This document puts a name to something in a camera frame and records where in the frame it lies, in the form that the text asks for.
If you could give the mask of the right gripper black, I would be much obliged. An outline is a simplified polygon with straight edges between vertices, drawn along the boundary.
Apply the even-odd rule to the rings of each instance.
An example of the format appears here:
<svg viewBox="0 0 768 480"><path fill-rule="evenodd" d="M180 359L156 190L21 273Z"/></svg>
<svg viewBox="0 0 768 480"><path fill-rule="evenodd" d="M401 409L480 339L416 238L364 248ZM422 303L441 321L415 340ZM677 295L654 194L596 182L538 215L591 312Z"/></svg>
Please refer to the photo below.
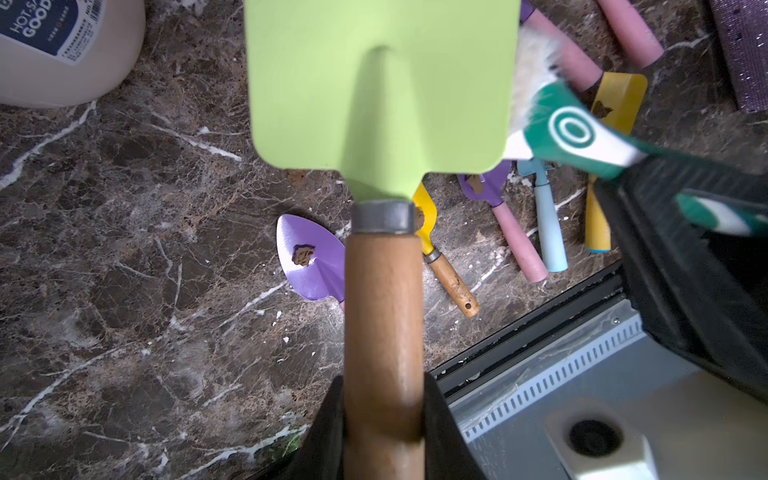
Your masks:
<svg viewBox="0 0 768 480"><path fill-rule="evenodd" d="M716 233L710 246L677 197L767 211L767 180L722 164L655 155L597 198L618 241L644 331L672 353L767 399L767 242Z"/></svg>

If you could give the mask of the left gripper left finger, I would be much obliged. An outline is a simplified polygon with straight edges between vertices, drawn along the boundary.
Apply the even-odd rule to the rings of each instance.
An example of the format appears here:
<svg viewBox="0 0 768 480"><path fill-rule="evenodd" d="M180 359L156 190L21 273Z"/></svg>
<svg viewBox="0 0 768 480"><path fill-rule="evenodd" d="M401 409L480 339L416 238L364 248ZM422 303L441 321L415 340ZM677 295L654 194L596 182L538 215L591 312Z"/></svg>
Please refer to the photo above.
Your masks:
<svg viewBox="0 0 768 480"><path fill-rule="evenodd" d="M344 452L343 377L333 379L302 444L288 479L342 479Z"/></svg>

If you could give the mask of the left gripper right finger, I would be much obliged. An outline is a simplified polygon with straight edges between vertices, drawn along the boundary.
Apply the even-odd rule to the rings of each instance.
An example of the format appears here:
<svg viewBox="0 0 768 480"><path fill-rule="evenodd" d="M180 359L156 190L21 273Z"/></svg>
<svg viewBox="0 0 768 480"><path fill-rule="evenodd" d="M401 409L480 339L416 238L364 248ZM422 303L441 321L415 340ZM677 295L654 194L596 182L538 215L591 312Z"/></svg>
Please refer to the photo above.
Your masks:
<svg viewBox="0 0 768 480"><path fill-rule="evenodd" d="M426 479L485 479L436 380L424 373Z"/></svg>

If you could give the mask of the green white scrub brush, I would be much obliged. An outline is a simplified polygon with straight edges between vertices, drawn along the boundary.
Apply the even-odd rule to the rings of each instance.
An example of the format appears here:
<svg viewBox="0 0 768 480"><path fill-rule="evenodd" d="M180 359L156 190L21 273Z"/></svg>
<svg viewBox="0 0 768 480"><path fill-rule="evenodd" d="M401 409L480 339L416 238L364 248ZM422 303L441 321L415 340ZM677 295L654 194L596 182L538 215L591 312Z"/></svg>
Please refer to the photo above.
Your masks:
<svg viewBox="0 0 768 480"><path fill-rule="evenodd" d="M505 160L569 165L614 180L635 164L667 158L666 176L714 176L715 193L679 193L684 216L708 230L741 237L767 235L767 181L727 165L665 149L601 123L571 92L556 65L556 43L523 26L518 31Z"/></svg>

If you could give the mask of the lime square trowel wooden handle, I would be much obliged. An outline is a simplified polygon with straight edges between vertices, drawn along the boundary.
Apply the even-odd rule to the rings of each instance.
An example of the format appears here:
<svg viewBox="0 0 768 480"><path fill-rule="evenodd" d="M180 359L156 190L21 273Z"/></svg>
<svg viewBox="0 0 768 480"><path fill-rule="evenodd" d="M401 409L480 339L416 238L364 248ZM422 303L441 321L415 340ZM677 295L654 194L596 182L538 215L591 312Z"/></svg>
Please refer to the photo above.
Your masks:
<svg viewBox="0 0 768 480"><path fill-rule="evenodd" d="M516 1L248 1L250 125L280 169L335 171L345 244L342 479L422 479L430 172L485 171L508 136Z"/></svg>

